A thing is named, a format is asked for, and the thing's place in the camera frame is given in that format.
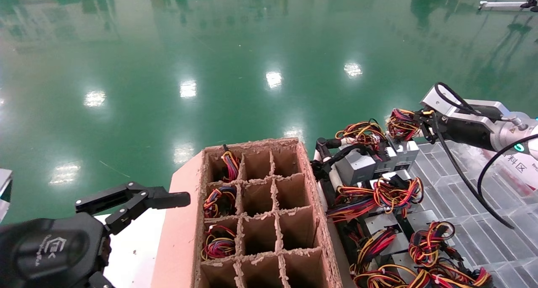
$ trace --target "cardboard compartment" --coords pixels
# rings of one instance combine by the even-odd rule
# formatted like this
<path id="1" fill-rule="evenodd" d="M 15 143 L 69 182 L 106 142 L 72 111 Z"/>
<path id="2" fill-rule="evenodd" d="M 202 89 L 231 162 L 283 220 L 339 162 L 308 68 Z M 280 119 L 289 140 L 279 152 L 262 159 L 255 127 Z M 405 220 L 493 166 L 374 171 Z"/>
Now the cardboard compartment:
<path id="1" fill-rule="evenodd" d="M 299 172 L 295 147 L 273 149 L 273 161 L 275 175 L 289 177 Z"/>
<path id="2" fill-rule="evenodd" d="M 271 154 L 269 150 L 245 155 L 246 179 L 263 179 L 271 172 Z"/>
<path id="3" fill-rule="evenodd" d="M 280 209 L 308 206 L 308 196 L 304 189 L 304 175 L 297 174 L 284 179 L 276 179 L 277 200 Z"/>
<path id="4" fill-rule="evenodd" d="M 223 176 L 227 176 L 227 168 L 220 156 L 208 156 L 209 161 L 209 181 L 222 181 Z"/>
<path id="5" fill-rule="evenodd" d="M 312 208 L 305 207 L 292 213 L 280 214 L 280 231 L 284 249 L 315 248 L 319 246 L 317 228 L 314 223 Z"/>
<path id="6" fill-rule="evenodd" d="M 284 254 L 291 288 L 328 288 L 321 249 L 307 254 Z"/>
<path id="7" fill-rule="evenodd" d="M 277 256 L 257 259 L 255 264 L 246 261 L 241 265 L 246 288 L 283 288 L 279 278 Z"/>
<path id="8" fill-rule="evenodd" d="M 273 209 L 271 184 L 272 180 L 267 180 L 265 182 L 247 183 L 242 187 L 243 211 L 250 217 Z"/>
<path id="9" fill-rule="evenodd" d="M 222 195 L 219 200 L 217 201 L 217 204 L 219 205 L 220 209 L 219 209 L 219 212 L 217 214 L 217 217 L 227 217 L 229 215 L 236 215 L 237 214 L 237 211 L 238 211 L 238 205 L 239 203 L 237 202 L 237 194 L 240 193 L 240 187 L 239 187 L 239 184 L 231 184 L 231 183 L 224 183 L 224 182 L 214 182 L 214 183 L 210 183 L 206 186 L 206 193 L 205 193 L 205 196 L 204 196 L 204 202 L 207 200 L 208 196 L 211 194 L 211 192 L 213 192 L 213 190 L 217 189 L 217 188 L 221 188 L 223 186 L 233 186 L 236 188 L 236 200 L 235 200 L 235 203 L 234 203 L 234 207 L 232 207 L 230 210 L 226 210 L 226 211 L 223 211 L 223 207 L 229 207 L 229 204 L 230 204 L 230 198 L 227 196 L 227 195 Z"/>
<path id="10" fill-rule="evenodd" d="M 237 288 L 234 262 L 229 261 L 217 266 L 201 265 L 199 288 Z"/>
<path id="11" fill-rule="evenodd" d="M 275 217 L 248 218 L 243 222 L 244 247 L 246 255 L 274 251 L 277 242 Z"/>
<path id="12" fill-rule="evenodd" d="M 237 223 L 239 221 L 239 217 L 225 217 L 225 218 L 222 218 L 222 219 L 215 219 L 215 221 L 211 220 L 211 221 L 204 221 L 204 236 L 203 236 L 203 240 L 200 240 L 200 243 L 204 243 L 206 241 L 206 238 L 207 238 L 207 232 L 209 231 L 209 227 L 211 225 L 220 225 L 220 226 L 224 226 L 228 229 L 230 229 L 231 231 L 234 231 L 234 233 L 236 234 L 236 238 L 235 238 L 235 244 L 236 244 L 236 254 L 239 252 L 238 250 L 238 242 L 239 242 L 239 238 L 237 238 Z M 219 228 L 219 227 L 214 227 L 213 230 L 211 231 L 211 234 L 224 234 L 226 231 L 222 228 Z"/>

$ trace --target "bundled wires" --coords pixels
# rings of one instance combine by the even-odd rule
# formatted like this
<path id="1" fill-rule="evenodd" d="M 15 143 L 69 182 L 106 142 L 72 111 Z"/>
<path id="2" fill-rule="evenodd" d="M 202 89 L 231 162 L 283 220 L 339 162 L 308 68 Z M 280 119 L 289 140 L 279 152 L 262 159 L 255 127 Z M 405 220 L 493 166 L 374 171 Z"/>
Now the bundled wires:
<path id="1" fill-rule="evenodd" d="M 226 217 L 234 214 L 236 196 L 235 186 L 215 188 L 203 203 L 204 217 Z"/>
<path id="2" fill-rule="evenodd" d="M 210 225 L 201 252 L 202 259 L 221 259 L 235 254 L 235 232 L 221 225 Z"/>
<path id="3" fill-rule="evenodd" d="M 415 264 L 433 267 L 438 263 L 439 251 L 450 249 L 446 240 L 454 236 L 454 225 L 449 222 L 432 222 L 428 230 L 419 230 L 411 235 L 409 255 Z"/>
<path id="4" fill-rule="evenodd" d="M 338 131 L 335 138 L 351 138 L 354 144 L 371 145 L 375 150 L 378 150 L 377 145 L 380 142 L 387 140 L 383 129 L 375 119 L 350 124 L 344 130 Z"/>
<path id="5" fill-rule="evenodd" d="M 391 272 L 388 269 L 402 269 L 410 273 L 415 280 L 407 284 L 399 274 Z M 424 269 L 420 269 L 418 273 L 400 265 L 387 264 L 379 267 L 377 270 L 368 271 L 356 276 L 354 279 L 357 287 L 368 288 L 426 288 L 430 287 L 431 276 Z"/>
<path id="6" fill-rule="evenodd" d="M 339 186 L 335 205 L 327 211 L 327 217 L 335 223 L 350 221 L 377 207 L 373 200 L 373 190 L 369 188 Z"/>
<path id="7" fill-rule="evenodd" d="M 440 259 L 439 263 L 429 270 L 432 280 L 441 288 L 492 288 L 491 274 L 480 267 L 471 272 L 461 266 L 457 267 L 449 259 Z"/>
<path id="8" fill-rule="evenodd" d="M 344 227 L 344 233 L 346 233 L 348 238 L 353 240 L 357 246 L 359 246 L 361 239 L 365 236 L 358 219 L 352 219 L 349 221 Z"/>
<path id="9" fill-rule="evenodd" d="M 231 182 L 235 179 L 237 179 L 237 175 L 239 175 L 239 164 L 240 160 L 232 154 L 232 152 L 229 150 L 229 148 L 226 146 L 226 144 L 223 145 L 224 148 L 224 154 L 221 156 L 221 159 L 226 164 L 226 171 L 227 176 L 225 175 L 223 177 L 224 182 Z"/>
<path id="10" fill-rule="evenodd" d="M 349 273 L 360 275 L 367 272 L 370 262 L 377 257 L 396 238 L 396 231 L 392 228 L 381 229 L 371 238 L 365 238 L 359 244 L 357 263 L 349 267 Z"/>
<path id="11" fill-rule="evenodd" d="M 377 206 L 385 208 L 386 213 L 401 209 L 402 217 L 406 217 L 407 208 L 411 207 L 412 203 L 422 202 L 424 187 L 419 177 L 407 181 L 398 178 L 397 175 L 389 180 L 380 177 L 373 186 L 373 199 Z"/>
<path id="12" fill-rule="evenodd" d="M 399 141 L 410 141 L 419 134 L 420 126 L 413 120 L 415 113 L 405 109 L 394 108 L 387 120 L 388 134 Z"/>
<path id="13" fill-rule="evenodd" d="M 382 207 L 385 213 L 400 210 L 402 217 L 407 216 L 411 204 L 422 202 L 424 188 L 420 178 L 404 181 L 395 175 L 390 179 L 381 177 L 373 189 L 340 186 L 335 206 L 327 211 L 327 217 L 334 222 L 349 221 L 368 213 L 375 207 Z"/>

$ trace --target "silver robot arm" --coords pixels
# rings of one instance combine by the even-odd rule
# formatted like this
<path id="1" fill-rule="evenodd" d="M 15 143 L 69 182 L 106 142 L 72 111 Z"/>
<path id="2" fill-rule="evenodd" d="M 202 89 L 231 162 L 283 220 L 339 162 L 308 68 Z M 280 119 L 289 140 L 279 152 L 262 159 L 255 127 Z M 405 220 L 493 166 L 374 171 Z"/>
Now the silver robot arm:
<path id="1" fill-rule="evenodd" d="M 457 143 L 499 152 L 511 143 L 538 135 L 538 121 L 527 114 L 510 112 L 497 101 L 461 99 L 443 83 L 434 85 L 421 104 L 436 112 L 443 137 Z M 538 139 L 516 149 L 538 159 Z"/>

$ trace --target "robotic arm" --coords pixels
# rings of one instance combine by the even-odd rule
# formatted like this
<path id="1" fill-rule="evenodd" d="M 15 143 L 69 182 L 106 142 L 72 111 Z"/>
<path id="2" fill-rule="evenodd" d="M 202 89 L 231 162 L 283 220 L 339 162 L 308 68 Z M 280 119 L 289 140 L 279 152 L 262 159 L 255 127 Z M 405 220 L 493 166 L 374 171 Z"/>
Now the robotic arm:
<path id="1" fill-rule="evenodd" d="M 502 103 L 463 100 L 446 84 L 437 83 L 421 101 L 423 111 L 434 111 L 442 137 L 456 143 L 499 152 L 509 144 L 538 135 L 538 121 L 523 112 L 510 112 Z M 432 118 L 417 116 L 429 142 L 437 138 Z M 538 140 L 529 140 L 520 152 L 538 159 Z"/>
<path id="2" fill-rule="evenodd" d="M 120 233 L 148 208 L 190 204 L 187 192 L 129 182 L 76 202 L 67 219 L 33 219 L 0 227 L 0 287 L 113 288 L 103 276 L 111 252 L 110 235 Z M 103 225 L 92 215 L 119 210 Z"/>

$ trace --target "wire harness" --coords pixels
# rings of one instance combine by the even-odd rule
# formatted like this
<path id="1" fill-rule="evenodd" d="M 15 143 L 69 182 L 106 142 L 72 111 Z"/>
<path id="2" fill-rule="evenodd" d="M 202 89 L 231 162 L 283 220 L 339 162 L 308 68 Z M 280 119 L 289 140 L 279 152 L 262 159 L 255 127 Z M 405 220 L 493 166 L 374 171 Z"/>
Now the wire harness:
<path id="1" fill-rule="evenodd" d="M 440 288 L 493 288 L 493 278 L 489 272 L 480 269 L 471 272 L 461 266 L 457 267 L 449 259 L 441 258 L 439 263 L 430 269 L 433 283 Z"/>
<path id="2" fill-rule="evenodd" d="M 335 134 L 336 139 L 351 138 L 354 144 L 371 145 L 375 150 L 380 142 L 386 142 L 387 137 L 375 119 L 348 125 L 344 130 Z"/>
<path id="3" fill-rule="evenodd" d="M 210 225 L 201 252 L 202 260 L 221 259 L 235 254 L 236 234 L 221 225 Z"/>
<path id="4" fill-rule="evenodd" d="M 240 160 L 232 154 L 226 144 L 223 145 L 224 154 L 221 156 L 221 159 L 226 164 L 227 176 L 223 177 L 224 182 L 231 182 L 237 179 L 239 175 L 239 164 Z"/>
<path id="5" fill-rule="evenodd" d="M 449 222 L 432 222 L 428 230 L 411 235 L 409 255 L 415 264 L 433 267 L 438 263 L 439 251 L 450 248 L 446 240 L 454 236 L 454 225 Z"/>
<path id="6" fill-rule="evenodd" d="M 407 216 L 411 204 L 419 204 L 424 197 L 424 187 L 420 178 L 404 181 L 395 175 L 390 179 L 379 178 L 373 189 L 339 186 L 335 206 L 327 211 L 327 217 L 334 222 L 349 221 L 368 213 L 375 207 L 382 207 L 385 213 L 401 211 Z"/>
<path id="7" fill-rule="evenodd" d="M 420 126 L 413 120 L 414 112 L 394 108 L 387 120 L 387 133 L 398 141 L 410 141 L 419 134 Z"/>
<path id="8" fill-rule="evenodd" d="M 376 231 L 371 238 L 364 238 L 359 243 L 357 263 L 349 267 L 349 273 L 360 275 L 367 272 L 370 262 L 385 250 L 396 238 L 393 228 Z"/>
<path id="9" fill-rule="evenodd" d="M 203 203 L 204 217 L 226 217 L 234 214 L 236 196 L 235 186 L 215 188 Z"/>

